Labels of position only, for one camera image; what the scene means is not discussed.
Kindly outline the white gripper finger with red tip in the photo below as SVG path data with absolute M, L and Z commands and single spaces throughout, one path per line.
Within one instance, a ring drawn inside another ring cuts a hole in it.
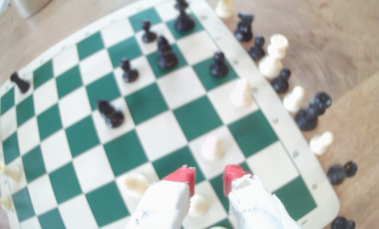
M 238 229 L 300 229 L 277 195 L 266 189 L 261 179 L 241 166 L 225 166 L 224 194 L 229 214 Z
M 180 229 L 195 193 L 196 168 L 181 166 L 144 193 L 126 229 Z

